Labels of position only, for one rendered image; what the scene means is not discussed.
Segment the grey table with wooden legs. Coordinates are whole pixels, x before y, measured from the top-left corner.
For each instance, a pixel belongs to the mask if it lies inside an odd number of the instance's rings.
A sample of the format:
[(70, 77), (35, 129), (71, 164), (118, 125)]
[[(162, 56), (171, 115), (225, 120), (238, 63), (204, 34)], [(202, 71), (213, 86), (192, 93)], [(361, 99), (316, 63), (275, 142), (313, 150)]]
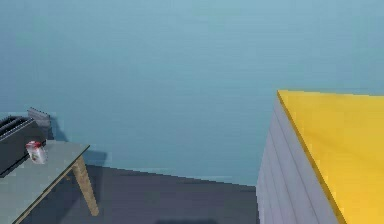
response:
[(70, 172), (76, 177), (90, 213), (99, 214), (83, 153), (89, 145), (48, 140), (45, 164), (24, 161), (4, 178), (0, 178), (0, 224), (20, 222)]

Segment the white shaker with red cap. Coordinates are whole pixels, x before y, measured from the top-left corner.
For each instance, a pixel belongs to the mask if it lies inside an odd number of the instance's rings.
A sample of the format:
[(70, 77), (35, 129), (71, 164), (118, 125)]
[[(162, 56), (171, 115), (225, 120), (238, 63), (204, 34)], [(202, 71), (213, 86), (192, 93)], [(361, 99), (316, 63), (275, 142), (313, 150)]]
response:
[(25, 146), (31, 160), (35, 164), (45, 164), (47, 162), (47, 154), (41, 142), (30, 141)]

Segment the grey cabinet with yellow top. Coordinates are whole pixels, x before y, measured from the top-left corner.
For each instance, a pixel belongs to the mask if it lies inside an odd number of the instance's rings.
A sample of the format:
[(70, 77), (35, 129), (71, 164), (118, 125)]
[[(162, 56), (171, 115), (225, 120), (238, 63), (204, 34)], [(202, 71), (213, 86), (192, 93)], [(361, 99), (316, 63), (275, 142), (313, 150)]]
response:
[(278, 91), (256, 196), (260, 224), (384, 224), (384, 96)]

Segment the black toaster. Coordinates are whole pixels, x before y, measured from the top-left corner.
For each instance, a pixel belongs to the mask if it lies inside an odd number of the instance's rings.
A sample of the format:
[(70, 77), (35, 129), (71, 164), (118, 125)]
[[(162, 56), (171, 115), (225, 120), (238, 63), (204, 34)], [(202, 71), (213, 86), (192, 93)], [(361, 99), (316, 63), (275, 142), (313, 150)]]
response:
[(0, 120), (0, 178), (27, 159), (28, 142), (45, 145), (52, 139), (50, 115), (37, 109), (30, 108), (27, 116), (10, 115)]

